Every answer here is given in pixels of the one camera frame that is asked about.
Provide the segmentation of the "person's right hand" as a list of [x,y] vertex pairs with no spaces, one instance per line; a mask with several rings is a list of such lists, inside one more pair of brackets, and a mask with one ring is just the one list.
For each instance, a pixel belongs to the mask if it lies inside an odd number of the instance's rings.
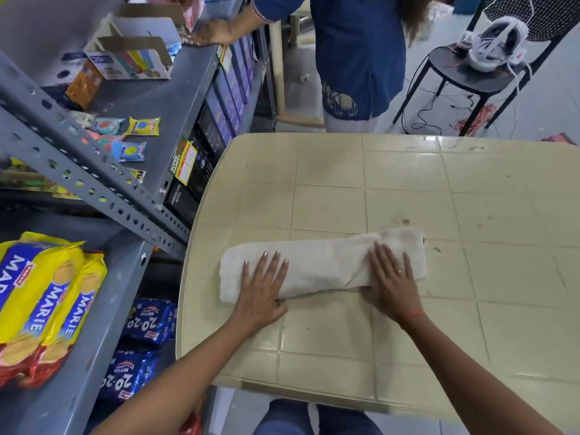
[[381,314],[398,323],[401,328],[425,315],[417,285],[410,284],[405,278],[404,253],[402,262],[395,257],[395,277],[386,277],[382,273],[375,254],[375,244],[368,250],[367,258],[371,270],[369,286],[375,289],[378,298],[378,307],[375,308]]

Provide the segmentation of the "person's left hand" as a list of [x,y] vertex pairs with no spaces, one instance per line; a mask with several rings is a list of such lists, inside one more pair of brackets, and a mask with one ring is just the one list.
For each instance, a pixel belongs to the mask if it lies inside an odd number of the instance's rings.
[[277,316],[277,300],[280,300],[279,292],[288,273],[289,260],[280,258],[281,285],[270,285],[269,265],[272,258],[268,252],[261,255],[253,274],[250,274],[253,279],[252,287],[247,292],[240,291],[231,315],[230,322],[245,337],[257,333],[281,317]]

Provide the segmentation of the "red packet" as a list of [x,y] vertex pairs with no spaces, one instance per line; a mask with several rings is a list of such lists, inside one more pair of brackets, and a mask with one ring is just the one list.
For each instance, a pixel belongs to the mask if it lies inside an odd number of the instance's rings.
[[178,435],[202,435],[202,411],[204,410],[205,397],[194,407],[188,418],[180,426]]

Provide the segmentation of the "grey metal shelf rack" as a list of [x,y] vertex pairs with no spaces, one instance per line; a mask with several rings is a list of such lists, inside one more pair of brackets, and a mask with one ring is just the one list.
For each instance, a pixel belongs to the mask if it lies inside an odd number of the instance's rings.
[[170,160],[190,134],[217,67],[216,46],[185,48],[170,80],[106,81],[95,100],[113,116],[161,116],[161,141],[146,155],[144,184],[129,184],[121,166],[83,144],[88,137],[0,47],[0,149],[83,197],[104,219],[37,211],[2,214],[3,233],[29,228],[103,248],[107,276],[77,344],[62,367],[33,389],[0,390],[0,435],[82,435],[101,381],[154,247],[183,261],[190,230],[170,220],[160,188]]

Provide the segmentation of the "person's right forearm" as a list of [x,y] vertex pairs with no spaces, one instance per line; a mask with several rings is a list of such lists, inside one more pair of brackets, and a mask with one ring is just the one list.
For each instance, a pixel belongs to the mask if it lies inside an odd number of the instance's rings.
[[425,314],[405,328],[470,435],[564,435]]

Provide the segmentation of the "pink packet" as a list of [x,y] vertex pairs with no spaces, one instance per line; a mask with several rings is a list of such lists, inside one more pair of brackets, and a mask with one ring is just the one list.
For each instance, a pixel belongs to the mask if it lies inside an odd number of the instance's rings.
[[185,28],[192,32],[195,23],[205,8],[205,0],[146,0],[152,4],[178,4],[185,19]]

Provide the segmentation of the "beige plastic chair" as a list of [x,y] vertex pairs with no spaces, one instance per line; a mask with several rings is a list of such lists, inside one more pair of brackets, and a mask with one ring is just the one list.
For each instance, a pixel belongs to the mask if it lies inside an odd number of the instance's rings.
[[320,78],[310,0],[285,20],[269,25],[270,60],[278,131],[324,131]]

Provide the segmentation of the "large yellow biscuit packet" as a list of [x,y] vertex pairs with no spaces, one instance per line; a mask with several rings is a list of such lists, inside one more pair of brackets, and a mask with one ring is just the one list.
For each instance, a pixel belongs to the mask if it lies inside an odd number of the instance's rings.
[[0,243],[0,388],[32,365],[83,266],[84,244],[30,231]]

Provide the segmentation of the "yellow green snack packets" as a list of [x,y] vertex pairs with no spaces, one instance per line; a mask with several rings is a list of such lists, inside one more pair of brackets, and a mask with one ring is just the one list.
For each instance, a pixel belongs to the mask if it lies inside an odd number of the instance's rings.
[[44,192],[53,198],[81,201],[80,197],[13,157],[9,157],[6,165],[0,166],[0,189]]

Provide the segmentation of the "person's left forearm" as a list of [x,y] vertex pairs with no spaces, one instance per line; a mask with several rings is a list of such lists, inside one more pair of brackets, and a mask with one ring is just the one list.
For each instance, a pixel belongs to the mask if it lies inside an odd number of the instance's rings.
[[91,435],[176,435],[214,379],[249,337],[229,319],[122,404]]

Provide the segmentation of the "row of dark boxes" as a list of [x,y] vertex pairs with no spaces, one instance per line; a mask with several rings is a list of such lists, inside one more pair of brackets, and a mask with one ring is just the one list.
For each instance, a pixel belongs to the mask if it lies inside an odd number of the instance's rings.
[[243,132],[243,117],[249,116],[250,88],[257,64],[254,44],[252,35],[247,35],[230,45],[229,73],[223,71],[218,60],[197,120],[189,136],[180,140],[191,141],[198,151],[187,185],[172,175],[171,161],[172,181],[164,205],[186,227],[193,225],[218,161],[232,140]]

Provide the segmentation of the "teal sachet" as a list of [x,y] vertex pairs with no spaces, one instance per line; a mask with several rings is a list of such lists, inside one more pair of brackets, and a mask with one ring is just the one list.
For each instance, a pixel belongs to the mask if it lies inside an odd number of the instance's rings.
[[91,127],[91,131],[101,136],[115,136],[120,132],[124,118],[96,117]]

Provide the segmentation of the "red white striped cloth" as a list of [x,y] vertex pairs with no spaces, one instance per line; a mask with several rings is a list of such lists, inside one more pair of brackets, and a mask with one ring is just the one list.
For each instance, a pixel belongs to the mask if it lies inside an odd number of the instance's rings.
[[[489,122],[497,110],[498,107],[494,103],[485,104],[475,117],[475,120],[471,123],[468,131],[466,132],[466,135],[468,137],[475,136],[476,132]],[[453,124],[450,124],[450,126],[454,130],[461,132],[467,120],[468,118],[461,119]]]

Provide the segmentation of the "white towel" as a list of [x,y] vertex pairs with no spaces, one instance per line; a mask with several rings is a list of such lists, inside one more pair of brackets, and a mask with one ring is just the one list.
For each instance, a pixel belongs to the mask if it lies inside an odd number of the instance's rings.
[[220,301],[234,304],[241,291],[242,266],[248,261],[250,270],[265,252],[272,257],[281,253],[281,261],[289,260],[289,269],[279,292],[287,299],[321,291],[353,291],[371,285],[367,251],[374,243],[386,244],[402,261],[406,253],[415,279],[428,275],[424,234],[414,227],[392,228],[342,239],[250,242],[228,248],[220,261]]

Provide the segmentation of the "black chair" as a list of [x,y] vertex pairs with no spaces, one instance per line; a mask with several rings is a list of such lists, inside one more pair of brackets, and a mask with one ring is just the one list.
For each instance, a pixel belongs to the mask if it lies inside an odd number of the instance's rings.
[[[475,71],[467,62],[472,39],[492,22],[505,15],[527,23],[529,28],[527,39],[508,64],[489,73]],[[408,133],[403,123],[404,111],[424,77],[429,71],[433,71],[441,78],[433,99],[438,98],[446,85],[476,95],[479,99],[473,106],[462,131],[459,132],[460,137],[466,136],[471,123],[483,106],[514,83],[514,90],[485,124],[485,128],[488,129],[578,24],[580,24],[580,0],[481,0],[460,40],[436,47],[421,62],[410,81],[393,123],[401,121],[404,132]]]

